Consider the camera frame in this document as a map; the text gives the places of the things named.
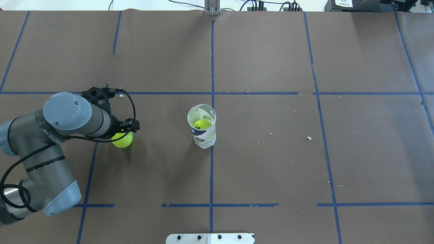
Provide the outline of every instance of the black electrical wire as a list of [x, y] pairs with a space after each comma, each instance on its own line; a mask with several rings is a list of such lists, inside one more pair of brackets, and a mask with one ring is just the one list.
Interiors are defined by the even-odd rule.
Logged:
[[273, 4], [282, 4], [282, 3], [275, 3], [275, 2], [265, 2], [264, 3], [273, 3]]
[[[28, 208], [30, 206], [30, 201], [31, 201], [30, 193], [25, 187], [23, 187], [21, 185], [16, 185], [16, 184], [5, 184], [4, 182], [6, 181], [7, 176], [10, 174], [10, 172], [13, 170], [13, 168], [15, 168], [17, 165], [24, 162], [28, 158], [34, 156], [35, 154], [38, 154], [44, 150], [47, 150], [48, 148], [50, 148], [52, 146], [54, 146], [54, 144], [48, 144], [45, 147], [40, 148], [40, 149], [30, 153], [29, 155], [25, 156], [24, 158], [18, 160], [16, 163], [14, 163], [12, 166], [10, 166], [9, 169], [6, 170], [6, 172], [3, 174], [3, 177], [1, 178], [1, 181], [0, 181], [0, 195], [1, 195], [1, 199], [5, 203], [7, 203], [9, 206], [11, 206], [13, 208]], [[16, 189], [22, 190], [27, 196], [25, 201], [23, 200], [23, 205], [17, 205], [15, 203], [9, 201], [9, 199], [7, 199], [6, 195], [4, 194], [4, 189], [6, 189], [6, 188], [16, 188]]]
[[250, 1], [252, 1], [252, 10], [253, 10], [253, 3], [255, 3], [255, 5], [256, 5], [256, 1], [255, 0], [247, 0], [243, 3], [243, 5], [241, 5], [240, 11], [243, 9], [244, 5], [246, 5], [246, 3], [250, 2]]
[[123, 136], [121, 136], [121, 137], [119, 137], [117, 139], [114, 139], [114, 140], [97, 140], [97, 139], [92, 139], [92, 138], [82, 137], [82, 136], [69, 136], [69, 137], [66, 137], [66, 139], [82, 139], [82, 140], [91, 141], [91, 142], [108, 143], [108, 142], [119, 141], [120, 139], [126, 137], [128, 135], [128, 133], [130, 133], [133, 130], [133, 127], [134, 127], [134, 124], [135, 124], [135, 121], [136, 121], [135, 105], [134, 105], [133, 99], [131, 98], [131, 96], [128, 94], [127, 91], [125, 91], [124, 89], [116, 89], [116, 90], [125, 93], [125, 95], [127, 95], [128, 99], [130, 100], [131, 105], [133, 107], [133, 115], [134, 115], [133, 123], [131, 124], [130, 129], [128, 129], [128, 131], [125, 132], [125, 134]]
[[112, 3], [113, 3], [113, 0], [112, 0], [112, 2], [110, 3], [110, 5], [108, 6], [108, 10], [110, 11], [110, 7], [112, 6]]
[[191, 4], [191, 3], [183, 3], [183, 2], [173, 1], [173, 0], [169, 0], [169, 2], [173, 2], [173, 3], [182, 3], [182, 4], [191, 5], [191, 6], [195, 6], [195, 7], [199, 7], [199, 8], [203, 8], [203, 9], [205, 9], [205, 8], [202, 7], [202, 6], [195, 5], [195, 4]]
[[289, 5], [289, 7], [288, 7], [288, 8], [290, 8], [290, 7], [291, 7], [291, 3], [290, 3], [290, 2], [284, 2], [284, 3], [282, 4], [282, 6], [280, 7], [280, 9], [279, 9], [279, 12], [280, 12], [280, 11], [282, 11], [282, 9], [283, 9], [283, 6], [285, 6], [285, 4], [288, 4], [288, 5]]

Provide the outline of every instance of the yellow tennis ball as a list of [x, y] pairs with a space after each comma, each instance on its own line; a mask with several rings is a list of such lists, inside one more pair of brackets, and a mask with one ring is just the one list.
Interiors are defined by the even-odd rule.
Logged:
[[211, 127], [212, 124], [206, 119], [199, 119], [198, 121], [194, 122], [193, 127], [199, 130], [206, 130], [209, 127]]
[[[117, 133], [116, 135], [114, 135], [112, 137], [112, 140], [116, 140], [119, 137], [123, 136], [124, 134], [125, 133]], [[124, 138], [122, 138], [122, 139], [120, 139], [118, 141], [112, 142], [112, 143], [117, 148], [126, 148], [129, 145], [131, 145], [132, 142], [133, 142], [133, 133], [129, 132]]]

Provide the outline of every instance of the paper cup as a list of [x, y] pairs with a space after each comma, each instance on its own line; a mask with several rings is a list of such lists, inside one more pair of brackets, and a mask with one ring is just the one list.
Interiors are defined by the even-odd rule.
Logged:
[[199, 104], [190, 109], [187, 121], [193, 133], [193, 141], [200, 148], [206, 149], [216, 141], [216, 113], [206, 104]]

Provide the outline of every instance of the blue tape line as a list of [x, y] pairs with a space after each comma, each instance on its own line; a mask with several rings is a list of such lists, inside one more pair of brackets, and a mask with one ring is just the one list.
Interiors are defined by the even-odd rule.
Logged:
[[[338, 207], [376, 207], [376, 206], [434, 206], [434, 202], [354, 202], [337, 203]], [[332, 207], [333, 203], [318, 203], [317, 207]]]
[[114, 204], [76, 204], [73, 208], [114, 208]]
[[[0, 92], [0, 94], [17, 95], [38, 95], [56, 94], [59, 92]], [[70, 92], [80, 95], [81, 92]], [[128, 92], [131, 95], [212, 95], [212, 92]], [[214, 92], [215, 95], [298, 95], [298, 92]], [[319, 95], [391, 95], [391, 96], [413, 96], [419, 95], [417, 92], [318, 92]], [[432, 96], [434, 92], [422, 92], [424, 96]]]
[[211, 95], [211, 92], [128, 92], [131, 95]]
[[216, 92], [216, 95], [298, 95], [298, 92]]
[[210, 160], [210, 233], [213, 232], [213, 208], [214, 208], [214, 146], [211, 146]]
[[309, 27], [307, 24], [307, 15], [306, 15], [306, 12], [303, 12], [303, 14], [304, 14], [304, 23], [306, 26], [307, 44], [309, 46], [310, 64], [312, 66], [313, 80], [315, 81], [316, 102], [318, 104], [319, 120], [321, 122], [322, 139], [324, 141], [324, 148], [325, 148], [325, 154], [326, 154], [325, 156], [327, 159], [327, 167], [329, 169], [329, 182], [330, 182], [330, 189], [332, 191], [333, 210], [335, 212], [336, 232], [338, 234], [339, 244], [342, 244], [341, 227], [339, 224], [338, 208], [336, 206], [336, 196], [335, 196], [335, 188], [334, 188], [334, 184], [333, 184], [332, 167], [330, 165], [329, 149], [327, 147], [327, 139], [326, 139], [326, 133], [325, 133], [326, 130], [324, 129], [324, 121], [322, 119], [321, 102], [319, 100], [319, 94], [318, 94], [318, 83], [316, 81], [316, 74], [315, 74], [315, 70], [313, 68], [312, 45], [310, 42]]
[[273, 208], [278, 206], [278, 203], [215, 203], [216, 208], [245, 208], [245, 207], [260, 207], [260, 208]]
[[81, 218], [81, 221], [80, 221], [79, 235], [77, 237], [77, 244], [80, 244], [80, 242], [81, 242], [81, 235], [82, 235], [82, 232], [83, 232], [84, 217], [86, 216], [86, 209], [87, 208], [83, 208], [82, 218]]
[[[211, 21], [211, 107], [214, 109], [214, 21]], [[210, 233], [213, 233], [213, 201], [214, 201], [214, 146], [210, 156]]]
[[86, 205], [87, 205], [87, 200], [89, 198], [89, 192], [90, 192], [90, 185], [92, 183], [92, 175], [93, 175], [93, 167], [95, 166], [95, 158], [96, 158], [96, 147], [98, 146], [98, 143], [95, 142], [95, 146], [93, 148], [93, 155], [92, 155], [92, 163], [90, 165], [90, 170], [89, 170], [89, 179], [87, 180], [87, 187], [86, 187], [86, 195], [84, 197], [84, 206], [83, 206], [83, 212], [82, 212], [82, 218], [80, 221], [80, 228], [79, 228], [79, 234], [77, 237], [77, 244], [80, 243], [81, 241], [81, 235], [83, 232], [83, 225], [84, 225], [84, 219], [86, 216]]
[[[40, 94], [56, 94], [59, 92], [0, 92], [0, 94], [13, 94], [13, 95], [40, 95]], [[72, 94], [81, 94], [81, 92], [70, 92]]]
[[214, 109], [214, 21], [211, 21], [211, 106]]
[[9, 64], [7, 65], [6, 71], [3, 76], [3, 80], [0, 85], [0, 92], [3, 90], [4, 83], [6, 82], [7, 74], [9, 73], [10, 66], [12, 65], [13, 57], [15, 56], [16, 49], [18, 48], [18, 44], [20, 43], [21, 36], [23, 35], [24, 28], [26, 27], [27, 20], [29, 19], [30, 11], [27, 11], [26, 18], [24, 19], [23, 26], [21, 27], [20, 34], [18, 35], [18, 39], [16, 40], [15, 47], [13, 48], [12, 55], [9, 59]]
[[113, 54], [114, 55], [116, 55], [115, 54], [116, 42], [118, 41], [119, 26], [121, 25], [121, 16], [122, 16], [122, 11], [119, 11], [118, 26], [116, 27], [115, 41], [113, 42]]
[[392, 96], [411, 96], [419, 95], [417, 92], [318, 92], [314, 95], [392, 95]]
[[193, 203], [174, 203], [174, 204], [162, 204], [162, 208], [209, 208], [208, 203], [199, 203], [199, 204], [193, 204]]
[[[213, 208], [245, 208], [245, 207], [259, 207], [259, 208], [272, 208], [278, 206], [278, 203], [214, 203]], [[210, 205], [206, 203], [172, 203], [162, 204], [162, 208], [209, 208]]]
[[395, 11], [395, 19], [396, 19], [396, 25], [398, 26], [399, 36], [401, 37], [402, 46], [404, 47], [405, 55], [407, 56], [407, 60], [408, 60], [408, 63], [410, 64], [410, 68], [411, 68], [411, 73], [413, 74], [414, 82], [416, 83], [419, 95], [421, 96], [421, 101], [422, 101], [422, 104], [423, 104], [424, 109], [425, 109], [425, 114], [428, 118], [428, 123], [429, 123], [430, 128], [431, 128], [431, 133], [434, 136], [433, 122], [431, 120], [430, 113], [428, 112], [427, 105], [425, 103], [425, 98], [422, 95], [421, 86], [419, 85], [418, 77], [416, 76], [416, 72], [414, 71], [413, 63], [411, 62], [410, 55], [408, 54], [407, 45], [405, 44], [404, 36], [402, 35], [401, 26], [399, 24], [399, 19], [398, 19], [398, 13], [396, 11]]

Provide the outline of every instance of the table surface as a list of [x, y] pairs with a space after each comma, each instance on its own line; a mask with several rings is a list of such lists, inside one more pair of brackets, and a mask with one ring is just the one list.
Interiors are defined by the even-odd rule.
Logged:
[[[0, 12], [0, 122], [56, 92], [109, 84], [131, 93], [141, 123], [125, 149], [63, 144], [80, 203], [0, 236], [434, 243], [432, 23], [405, 13]], [[110, 102], [132, 117], [126, 97]], [[205, 150], [186, 121], [200, 103], [218, 116]], [[0, 155], [0, 171], [16, 160]], [[18, 168], [8, 181], [22, 178]]]

